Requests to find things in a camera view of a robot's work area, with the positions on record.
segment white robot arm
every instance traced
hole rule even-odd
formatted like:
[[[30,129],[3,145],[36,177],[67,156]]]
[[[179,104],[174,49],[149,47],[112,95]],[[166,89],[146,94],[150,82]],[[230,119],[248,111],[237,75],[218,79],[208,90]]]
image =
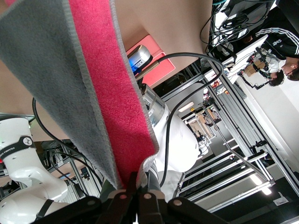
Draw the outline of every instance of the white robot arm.
[[[157,170],[163,171],[166,124],[170,111],[147,85],[143,90],[143,99],[160,146],[156,157]],[[175,116],[171,122],[168,170],[185,172],[195,164],[198,155],[199,145],[194,134]],[[48,199],[53,202],[46,208],[45,215],[67,205],[61,202],[67,194],[66,183],[53,177],[41,164],[27,119],[0,121],[0,158],[5,163],[9,177],[27,186],[0,202],[1,224],[28,224],[35,221]]]
[[[27,186],[0,202],[1,224],[28,224],[35,221],[48,199],[53,202],[47,208],[46,215],[68,205],[60,202],[67,194],[67,185],[52,176],[41,164],[27,119],[0,121],[0,158],[9,177]]]

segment pink object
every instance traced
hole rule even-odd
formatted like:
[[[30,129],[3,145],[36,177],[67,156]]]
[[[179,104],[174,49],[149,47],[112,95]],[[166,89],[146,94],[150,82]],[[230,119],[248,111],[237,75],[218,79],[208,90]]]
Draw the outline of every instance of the pink object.
[[[136,45],[130,48],[127,51],[127,55],[131,53],[138,45],[144,45],[149,50],[150,54],[153,56],[153,60],[150,64],[166,55],[150,35],[147,35]],[[176,67],[173,65],[170,59],[164,60],[157,67],[155,67],[152,71],[150,71],[148,74],[144,76],[143,83],[146,83],[147,85],[151,86],[158,82],[160,79],[162,79],[164,76],[168,75],[170,72],[175,70],[175,68]]]
[[[141,102],[121,56],[109,0],[70,0],[75,28],[124,185],[155,153]]]

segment wall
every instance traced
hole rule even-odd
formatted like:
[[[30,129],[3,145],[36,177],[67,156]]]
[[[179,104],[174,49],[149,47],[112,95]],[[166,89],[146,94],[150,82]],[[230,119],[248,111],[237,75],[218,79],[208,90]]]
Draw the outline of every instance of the wall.
[[[264,83],[258,74],[246,77],[250,83]],[[293,171],[299,170],[299,83],[285,80],[282,86],[266,85],[260,90],[251,89],[240,78],[238,84],[243,88],[249,106],[257,120],[272,139]]]

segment ceiling light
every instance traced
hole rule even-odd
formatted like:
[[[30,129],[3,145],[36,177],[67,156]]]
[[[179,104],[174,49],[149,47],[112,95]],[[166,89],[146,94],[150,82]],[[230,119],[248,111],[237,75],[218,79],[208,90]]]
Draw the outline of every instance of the ceiling light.
[[[238,148],[238,147],[239,147],[239,145],[236,145],[234,147],[231,147],[231,149],[235,149],[235,148]]]
[[[226,143],[230,143],[233,140],[235,140],[235,139],[228,140]]]
[[[193,105],[194,105],[194,103],[193,103],[193,101],[191,101],[190,103],[188,103],[185,106],[183,106],[182,108],[180,108],[178,111],[183,112],[183,111],[187,110],[188,108],[192,107]]]
[[[249,176],[251,180],[258,186],[261,185],[263,182],[258,178],[255,174]]]
[[[265,195],[269,195],[269,194],[272,193],[271,190],[270,190],[269,188],[267,188],[267,187],[263,187],[263,188],[262,188],[262,192],[263,192]]]

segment white stripe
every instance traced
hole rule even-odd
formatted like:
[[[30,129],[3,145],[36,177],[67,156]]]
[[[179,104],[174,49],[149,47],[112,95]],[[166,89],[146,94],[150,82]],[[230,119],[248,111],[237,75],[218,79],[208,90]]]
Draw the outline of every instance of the white stripe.
[[[256,33],[256,36],[259,36],[260,34],[265,34],[265,33],[279,33],[279,34],[284,34],[288,38],[290,38],[293,43],[297,46],[295,54],[299,54],[299,38],[294,35],[292,32],[282,29],[282,28],[268,28],[268,29],[262,29],[261,31]]]

